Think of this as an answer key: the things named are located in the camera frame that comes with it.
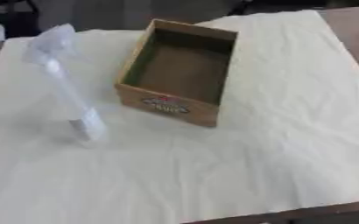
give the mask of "crumpled paper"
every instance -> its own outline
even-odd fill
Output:
[[[65,60],[110,140],[74,142],[27,38],[0,52],[0,224],[181,223],[359,201],[359,66],[315,11],[224,17],[239,31],[218,127],[121,105],[140,31],[77,37]]]

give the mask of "clear plastic bottle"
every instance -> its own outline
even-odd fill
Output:
[[[66,70],[58,60],[62,53],[73,51],[74,28],[70,24],[57,26],[34,38],[25,59],[40,65],[48,76],[53,92],[67,109],[69,122],[85,146],[92,146],[106,132],[106,127],[95,108],[81,96],[69,80]]]

